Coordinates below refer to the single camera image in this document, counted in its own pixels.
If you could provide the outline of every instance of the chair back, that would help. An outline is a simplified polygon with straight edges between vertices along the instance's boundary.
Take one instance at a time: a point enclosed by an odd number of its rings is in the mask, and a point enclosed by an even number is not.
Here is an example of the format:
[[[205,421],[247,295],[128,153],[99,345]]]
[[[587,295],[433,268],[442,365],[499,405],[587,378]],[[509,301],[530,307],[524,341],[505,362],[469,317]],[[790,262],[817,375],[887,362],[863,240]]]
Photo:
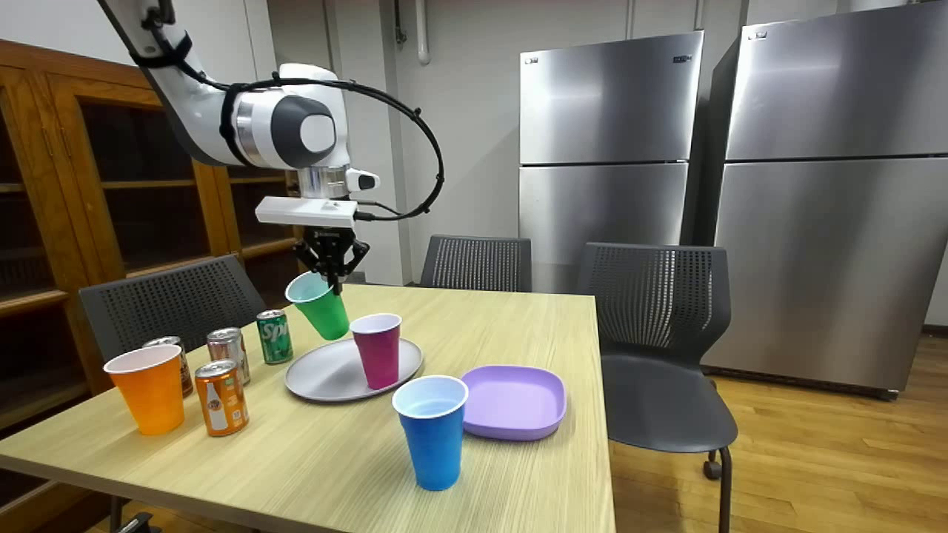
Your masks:
[[[81,291],[91,338],[105,359],[177,335],[185,350],[222,326],[247,326],[265,310],[265,295],[233,255],[161,268]]]
[[[722,248],[589,243],[580,283],[595,295],[605,354],[630,350],[696,368],[733,323]]]
[[[430,236],[423,286],[530,291],[530,240]]]

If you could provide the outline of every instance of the orange cup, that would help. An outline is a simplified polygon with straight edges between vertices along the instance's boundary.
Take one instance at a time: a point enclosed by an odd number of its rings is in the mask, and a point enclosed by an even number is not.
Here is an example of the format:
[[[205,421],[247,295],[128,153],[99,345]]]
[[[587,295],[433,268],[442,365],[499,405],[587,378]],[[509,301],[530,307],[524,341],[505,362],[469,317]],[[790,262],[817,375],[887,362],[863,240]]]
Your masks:
[[[139,345],[105,365],[139,431],[171,431],[185,421],[182,345]]]

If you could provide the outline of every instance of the wooden cabinet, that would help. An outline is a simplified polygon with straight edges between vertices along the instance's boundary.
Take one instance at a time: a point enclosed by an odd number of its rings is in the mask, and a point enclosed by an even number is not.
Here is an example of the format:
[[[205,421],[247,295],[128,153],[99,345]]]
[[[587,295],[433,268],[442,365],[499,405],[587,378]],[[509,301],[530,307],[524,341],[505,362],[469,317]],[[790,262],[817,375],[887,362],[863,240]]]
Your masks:
[[[279,304],[293,175],[192,160],[136,68],[0,42],[0,437],[108,387],[78,291],[238,251]]]

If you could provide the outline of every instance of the purple cup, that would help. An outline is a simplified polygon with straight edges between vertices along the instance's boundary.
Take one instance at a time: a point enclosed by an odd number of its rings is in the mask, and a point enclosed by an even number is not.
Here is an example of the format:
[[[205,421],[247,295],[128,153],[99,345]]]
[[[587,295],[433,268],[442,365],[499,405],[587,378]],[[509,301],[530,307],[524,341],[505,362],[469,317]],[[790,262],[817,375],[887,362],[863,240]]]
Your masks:
[[[398,313],[367,313],[352,323],[367,387],[388,387],[398,382],[401,323]]]

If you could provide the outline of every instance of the white plate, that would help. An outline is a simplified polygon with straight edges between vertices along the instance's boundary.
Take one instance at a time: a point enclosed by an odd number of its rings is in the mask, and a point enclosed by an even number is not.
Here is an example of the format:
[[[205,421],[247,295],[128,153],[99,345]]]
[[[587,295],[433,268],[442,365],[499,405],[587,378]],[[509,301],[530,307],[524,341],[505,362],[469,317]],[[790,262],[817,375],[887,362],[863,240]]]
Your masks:
[[[321,345],[293,368],[288,368],[284,384],[290,393],[313,402],[352,402],[386,393],[422,369],[422,350],[401,341],[398,382],[388,387],[367,387],[356,341]]]

